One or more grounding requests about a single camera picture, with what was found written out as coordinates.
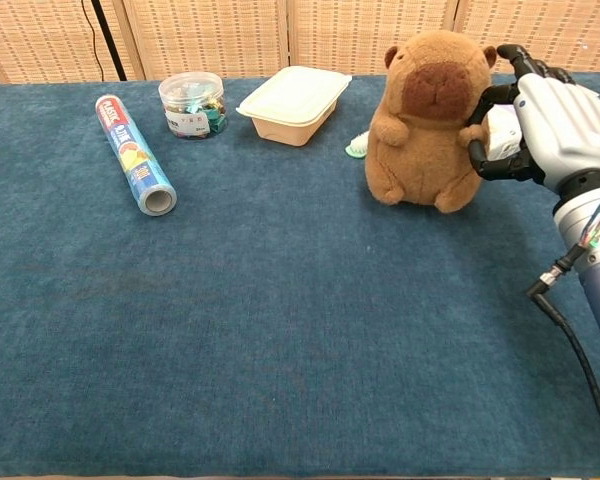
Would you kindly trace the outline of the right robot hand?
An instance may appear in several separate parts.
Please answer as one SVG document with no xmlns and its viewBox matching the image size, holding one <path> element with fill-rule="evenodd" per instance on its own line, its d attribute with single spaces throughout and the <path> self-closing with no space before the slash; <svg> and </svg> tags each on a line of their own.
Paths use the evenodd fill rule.
<svg viewBox="0 0 600 480">
<path fill-rule="evenodd" d="M 520 150 L 487 159 L 483 141 L 472 139 L 468 153 L 485 180 L 533 180 L 556 194 L 591 173 L 600 178 L 600 98 L 562 68 L 532 58 L 521 45 L 502 44 L 497 54 L 514 68 L 516 81 L 488 87 L 469 126 L 479 126 L 495 105 L 514 107 L 521 129 Z"/>
</svg>

